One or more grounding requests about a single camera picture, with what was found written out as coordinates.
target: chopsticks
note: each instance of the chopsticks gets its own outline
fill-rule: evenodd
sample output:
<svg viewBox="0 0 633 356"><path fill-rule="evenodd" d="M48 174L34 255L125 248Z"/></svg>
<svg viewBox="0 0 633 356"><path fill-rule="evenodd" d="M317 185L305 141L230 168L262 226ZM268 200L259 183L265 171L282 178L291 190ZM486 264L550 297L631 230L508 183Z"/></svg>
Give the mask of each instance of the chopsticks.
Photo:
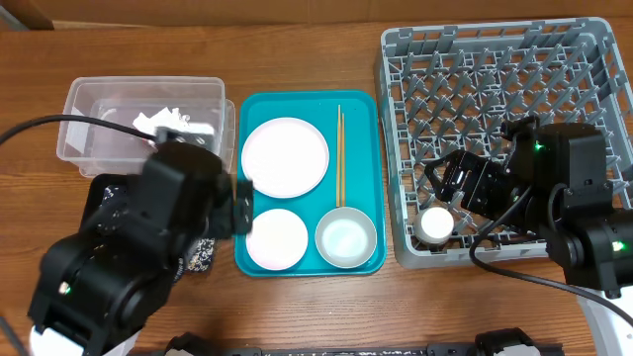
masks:
<svg viewBox="0 0 633 356"><path fill-rule="evenodd" d="M345 114L338 106L338 129L336 131L336 207L345 206Z"/></svg>

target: green light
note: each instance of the green light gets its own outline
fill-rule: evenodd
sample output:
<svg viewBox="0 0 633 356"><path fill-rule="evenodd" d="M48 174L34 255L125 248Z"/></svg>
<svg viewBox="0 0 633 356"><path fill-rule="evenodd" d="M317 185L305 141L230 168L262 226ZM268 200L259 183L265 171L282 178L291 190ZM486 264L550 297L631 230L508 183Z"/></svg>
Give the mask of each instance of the green light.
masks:
<svg viewBox="0 0 633 356"><path fill-rule="evenodd" d="M626 249L626 245L622 241L615 241L612 243L613 252L624 251Z"/></svg>

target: wooden table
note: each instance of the wooden table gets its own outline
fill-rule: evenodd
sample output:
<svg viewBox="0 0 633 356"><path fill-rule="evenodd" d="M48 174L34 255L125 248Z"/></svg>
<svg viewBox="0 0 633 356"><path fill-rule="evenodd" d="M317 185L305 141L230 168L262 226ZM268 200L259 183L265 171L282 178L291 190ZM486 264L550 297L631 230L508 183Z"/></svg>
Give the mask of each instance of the wooden table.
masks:
<svg viewBox="0 0 633 356"><path fill-rule="evenodd" d="M633 22L610 20L633 68ZM1 33L0 131L61 112L70 83L81 76L218 76L238 108L262 91L353 88L373 95L380 34L402 25ZM33 129L0 147L0 312L24 342L40 259L76 232L89 185L55 157L57 130ZM185 331L219 345L268 349L411 346L473 341L480 332L519 326L536 340L563 342L568 355L594 354L575 297L473 267L406 270L394 258L391 234L389 244L385 266L370 277L263 280L237 269L226 242L210 275L175 287L137 347L159 349ZM546 260L506 265L563 280ZM0 354L12 352L0 336Z"/></svg>

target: blue tray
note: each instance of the blue tray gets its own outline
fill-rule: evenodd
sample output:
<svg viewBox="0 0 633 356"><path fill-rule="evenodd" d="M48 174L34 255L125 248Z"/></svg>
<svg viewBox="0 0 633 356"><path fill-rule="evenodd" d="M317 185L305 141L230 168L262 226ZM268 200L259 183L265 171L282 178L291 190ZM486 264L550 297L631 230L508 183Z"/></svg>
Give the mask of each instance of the blue tray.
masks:
<svg viewBox="0 0 633 356"><path fill-rule="evenodd" d="M318 254L315 230L325 213L336 207L336 131L338 105L345 113L346 205L365 213L378 232L372 257L353 269L331 266ZM308 250L299 263L284 271L259 267L248 255L244 236L235 238L235 262L251 277L363 275L378 271L387 258L383 166L380 156L376 103L362 91L278 92L255 94L244 102L239 117L239 156L246 139L257 127L276 118L298 118L319 130L329 147L329 166L320 183L307 194L293 199L274 199L255 192L254 215L271 209L297 214L308 228ZM244 179L241 159L237 177Z"/></svg>

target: gray basket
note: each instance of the gray basket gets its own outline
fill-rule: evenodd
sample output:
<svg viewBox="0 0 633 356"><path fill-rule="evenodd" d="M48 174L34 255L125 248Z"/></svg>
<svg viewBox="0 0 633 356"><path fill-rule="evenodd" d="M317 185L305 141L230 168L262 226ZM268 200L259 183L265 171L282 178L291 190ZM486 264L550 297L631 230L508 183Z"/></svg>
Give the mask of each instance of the gray basket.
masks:
<svg viewBox="0 0 633 356"><path fill-rule="evenodd" d="M386 30L381 38L377 93L385 131L389 203L396 257L407 268L470 263L468 247L487 221L461 210L461 195L435 199L424 165L458 148L503 161L503 120L538 115L547 125L596 125L606 139L614 201L631 209L633 149L625 121L633 120L631 87L615 37L599 18ZM413 235L415 215L447 208L455 230L441 250ZM544 241L512 244L496 230L478 248L486 261L545 257Z"/></svg>

